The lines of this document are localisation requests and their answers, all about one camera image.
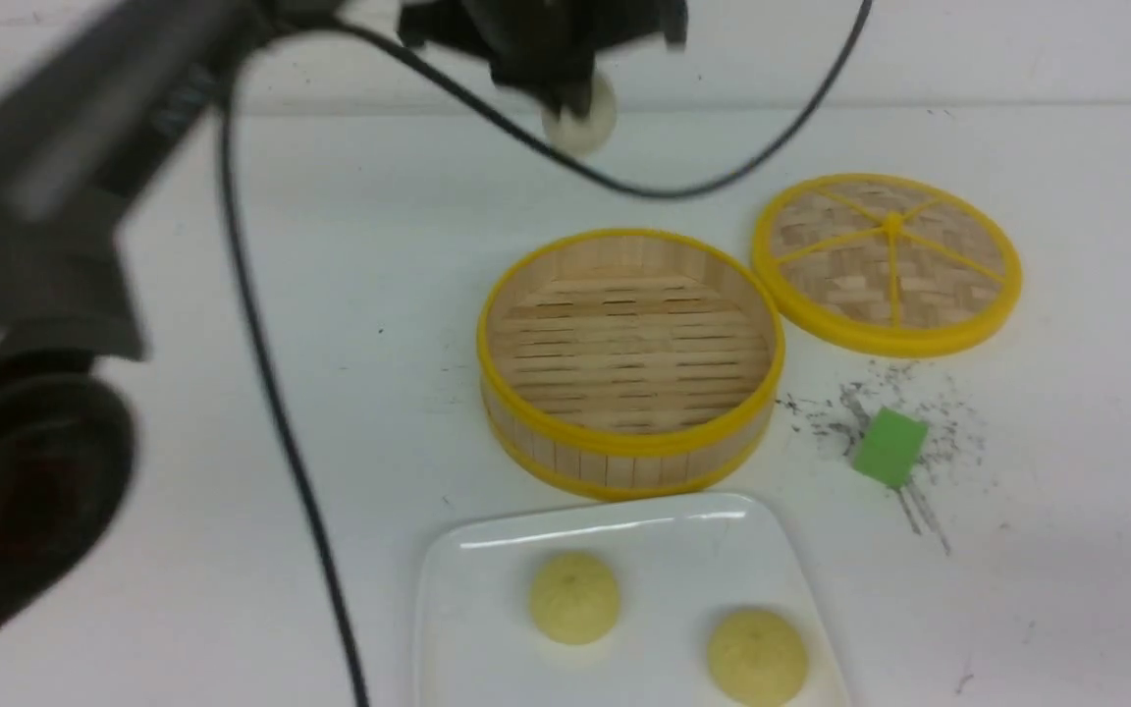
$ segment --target table surface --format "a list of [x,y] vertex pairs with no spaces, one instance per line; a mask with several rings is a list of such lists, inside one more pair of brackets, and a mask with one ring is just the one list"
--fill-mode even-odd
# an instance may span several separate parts
[[[596,162],[687,182],[786,118],[621,115]],[[968,198],[1013,239],[1024,296],[993,339],[933,361],[789,326],[779,412],[718,488],[785,523],[858,706],[1131,704],[1131,107],[827,111],[758,175],[677,205],[599,191],[468,117],[249,118],[240,145],[265,316],[373,704],[412,695],[437,534],[584,502],[486,430],[474,326],[500,273],[614,225],[746,259],[769,197],[837,171]],[[207,126],[123,239],[153,359],[106,371],[138,407],[138,482],[90,558],[0,631],[0,704],[351,704],[234,305],[211,155]],[[843,386],[930,421],[926,514],[849,469]]]

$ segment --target sponge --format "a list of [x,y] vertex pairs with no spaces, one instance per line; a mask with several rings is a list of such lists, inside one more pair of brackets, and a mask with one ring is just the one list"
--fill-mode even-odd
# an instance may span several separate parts
[[927,437],[925,422],[913,421],[888,407],[871,420],[866,437],[853,457],[853,468],[888,488],[903,488],[920,459]]

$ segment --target black robotic arm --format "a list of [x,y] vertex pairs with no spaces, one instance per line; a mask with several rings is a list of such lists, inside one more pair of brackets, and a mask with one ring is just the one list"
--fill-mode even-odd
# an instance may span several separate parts
[[[90,550],[130,484],[130,413],[92,376],[100,357],[145,356],[118,225],[248,54],[333,24],[342,3],[124,0],[0,98],[0,626]],[[435,0],[406,8],[399,32],[585,115],[594,54],[647,34],[681,43],[687,10]]]

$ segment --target square plate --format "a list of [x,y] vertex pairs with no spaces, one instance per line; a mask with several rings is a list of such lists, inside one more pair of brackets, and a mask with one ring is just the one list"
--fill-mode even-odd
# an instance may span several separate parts
[[[584,647],[553,644],[530,621],[532,577],[566,550],[605,560],[622,592],[614,630]],[[811,671],[789,707],[848,706],[797,555],[761,502],[694,493],[484,520],[428,551],[414,697],[418,707],[731,706],[705,647],[744,606],[783,614],[805,641]]]

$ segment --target cable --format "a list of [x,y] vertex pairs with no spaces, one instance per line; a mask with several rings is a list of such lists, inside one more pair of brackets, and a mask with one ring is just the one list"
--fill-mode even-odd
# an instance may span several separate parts
[[793,122],[785,127],[785,130],[779,133],[776,138],[771,139],[766,147],[760,149],[760,152],[745,161],[744,164],[728,171],[728,173],[723,173],[703,182],[690,184],[690,187],[683,187],[677,189],[663,189],[663,188],[650,188],[641,187],[641,184],[631,183],[629,181],[623,181],[620,179],[612,178],[601,171],[593,170],[587,165],[582,164],[578,159],[566,155],[566,153],[558,152],[551,145],[544,143],[544,140],[536,138],[535,136],[526,132],[526,130],[520,129],[515,122],[509,120],[508,117],[503,115],[498,109],[491,107],[491,104],[486,101],[477,97],[470,89],[465,88],[452,79],[443,71],[440,71],[431,63],[426,62],[425,59],[414,54],[412,50],[406,49],[403,44],[390,40],[390,37],[382,36],[378,32],[371,31],[371,28],[364,26],[357,26],[357,24],[346,23],[340,18],[323,18],[318,21],[305,24],[301,28],[305,31],[316,32],[334,32],[339,34],[346,34],[351,36],[359,37],[359,40],[366,41],[377,49],[380,49],[383,53],[389,55],[391,59],[397,60],[397,62],[403,63],[405,67],[417,71],[423,78],[439,88],[443,89],[447,94],[451,95],[452,98],[457,98],[459,102],[464,103],[466,106],[472,109],[477,115],[484,118],[489,123],[498,127],[498,129],[503,130],[509,138],[515,138],[518,143],[534,149],[534,152],[539,155],[547,157],[552,162],[556,162],[558,165],[566,167],[576,175],[580,175],[585,180],[592,181],[594,183],[601,184],[601,187],[616,191],[620,193],[625,193],[629,197],[640,197],[640,198],[654,198],[654,200],[680,200],[680,198],[692,198],[692,197],[705,197],[706,193],[711,193],[718,191],[728,184],[735,183],[735,181],[745,178],[751,171],[757,170],[769,159],[774,153],[779,153],[786,144],[789,143],[792,138],[795,138],[800,132],[800,129],[809,121],[809,118],[818,111],[820,104],[822,104],[822,98],[827,97],[827,93],[830,92],[831,86],[836,84],[836,79],[840,76],[840,71],[845,68],[845,62],[848,62],[849,57],[853,54],[853,46],[858,43],[858,37],[862,35],[862,27],[866,26],[866,18],[871,15],[871,1],[872,0],[861,0],[858,5],[857,18],[853,20],[853,27],[849,28],[848,36],[845,36],[845,44],[840,45],[840,52],[836,54],[835,62],[831,62],[827,76],[822,77],[822,81],[818,85],[811,98],[809,98],[805,106],[793,118]]
[[[847,37],[845,37],[845,44],[840,49],[836,61],[831,64],[827,77],[822,78],[822,83],[818,86],[818,89],[812,95],[809,103],[802,109],[800,114],[794,118],[793,122],[783,130],[776,139],[772,139],[770,144],[762,148],[744,164],[740,165],[735,170],[728,171],[728,173],[717,175],[717,178],[706,180],[698,184],[692,184],[692,187],[681,188],[681,189],[656,189],[656,188],[645,188],[640,184],[633,184],[619,179],[614,179],[611,175],[601,173],[597,170],[593,170],[582,162],[564,155],[564,153],[558,152],[558,149],[544,144],[542,139],[521,130],[519,126],[509,120],[506,115],[497,111],[497,109],[491,107],[489,103],[484,100],[477,97],[474,93],[466,89],[454,80],[452,77],[444,75],[444,72],[439,71],[435,67],[430,66],[430,63],[422,60],[412,50],[405,49],[405,46],[397,44],[395,41],[389,40],[389,37],[382,36],[377,32],[371,31],[363,26],[356,26],[355,24],[347,24],[337,18],[327,18],[317,24],[310,24],[310,26],[297,26],[293,27],[294,31],[314,31],[314,32],[336,32],[340,34],[348,34],[360,40],[368,41],[377,49],[380,49],[390,58],[397,60],[397,62],[403,63],[405,67],[417,71],[418,75],[425,77],[431,84],[439,86],[454,98],[466,104],[466,106],[474,109],[477,115],[485,118],[494,127],[503,130],[511,138],[515,138],[518,143],[529,147],[534,152],[549,157],[552,162],[556,162],[558,165],[566,167],[569,171],[573,171],[575,174],[581,175],[592,182],[601,184],[612,191],[620,193],[628,193],[630,197],[641,197],[641,198],[656,198],[657,200],[676,200],[676,198],[692,198],[692,197],[703,197],[706,193],[713,191],[718,191],[744,178],[751,173],[751,171],[758,169],[763,162],[770,158],[774,153],[779,152],[789,139],[797,135],[802,126],[814,114],[822,98],[826,97],[827,93],[831,89],[831,86],[836,84],[837,77],[845,67],[849,55],[853,53],[854,44],[857,44],[858,36],[862,35],[862,27],[866,25],[866,17],[871,12],[871,1],[862,0],[858,8],[857,18],[854,19],[853,28],[849,31]],[[286,36],[290,34],[295,34],[295,32],[287,31],[279,36]],[[320,511],[320,505],[317,501],[317,494],[313,491],[313,484],[311,484],[311,478],[309,476],[309,468],[304,465],[304,458],[300,451],[300,443],[295,440],[294,430],[291,425],[291,416],[286,412],[286,403],[284,403],[282,389],[278,385],[278,376],[275,372],[273,363],[273,354],[269,350],[268,337],[265,336],[265,322],[260,317],[259,303],[257,303],[256,298],[256,286],[251,282],[251,267],[248,261],[247,256],[247,242],[243,239],[242,233],[242,210],[239,207],[238,197],[238,184],[234,179],[234,112],[236,111],[236,86],[238,77],[236,71],[234,77],[228,80],[225,86],[225,92],[219,97],[219,135],[217,136],[217,170],[219,171],[219,200],[221,200],[221,214],[224,216],[225,221],[225,236],[230,250],[230,261],[232,261],[232,268],[234,270],[234,281],[238,283],[239,290],[239,301],[242,304],[242,318],[247,322],[248,328],[248,339],[250,339],[252,356],[256,359],[257,373],[260,377],[261,388],[265,390],[265,402],[269,406],[269,415],[273,421],[273,426],[275,433],[277,433],[279,447],[282,447],[284,456],[286,456],[286,465],[288,471],[291,471],[291,477],[295,483],[295,491],[300,497],[301,506],[304,509],[304,517],[307,524],[309,524],[309,534],[311,540],[313,540],[313,545],[317,549],[317,558],[322,567],[323,581],[326,583],[326,590],[329,600],[331,601],[331,610],[334,613],[334,626],[336,626],[339,635],[339,641],[343,645],[343,655],[346,658],[346,671],[348,671],[348,676],[352,683],[352,696],[355,699],[357,707],[369,706],[369,690],[364,684],[364,675],[361,670],[361,657],[355,647],[355,631],[352,628],[352,619],[348,610],[346,610],[346,600],[343,596],[343,584],[339,580],[338,564],[334,561],[334,552],[331,550],[331,543],[329,542],[329,534],[326,531],[326,523],[322,519],[322,511]]]
[[221,210],[225,218],[225,236],[228,241],[230,261],[234,269],[234,278],[239,286],[239,301],[242,302],[242,318],[248,327],[248,338],[251,342],[251,351],[256,355],[257,372],[260,376],[261,388],[265,389],[265,399],[269,406],[269,414],[273,417],[274,431],[277,431],[278,443],[282,446],[286,465],[291,469],[291,477],[295,482],[295,491],[300,494],[300,501],[304,507],[304,516],[309,520],[309,533],[317,548],[317,559],[322,564],[323,580],[326,580],[326,592],[331,601],[334,612],[334,626],[338,630],[339,640],[343,644],[343,655],[346,658],[346,671],[352,682],[352,696],[357,707],[369,706],[369,691],[364,686],[364,675],[361,671],[361,657],[355,649],[355,632],[352,629],[352,619],[346,612],[346,601],[343,600],[343,585],[338,577],[338,567],[334,562],[334,552],[326,532],[326,523],[322,519],[322,511],[317,502],[317,494],[313,492],[313,484],[309,477],[309,468],[304,465],[304,458],[300,452],[300,445],[295,441],[295,433],[291,429],[291,417],[286,413],[286,403],[283,403],[282,390],[278,386],[278,376],[274,372],[273,356],[269,351],[269,342],[265,336],[265,324],[261,322],[260,308],[257,304],[256,286],[251,282],[251,268],[248,265],[247,244],[242,238],[242,216],[240,215],[238,201],[238,184],[234,183],[234,86],[238,80],[228,81],[227,88],[219,103],[219,135],[217,136],[217,169],[219,170]]

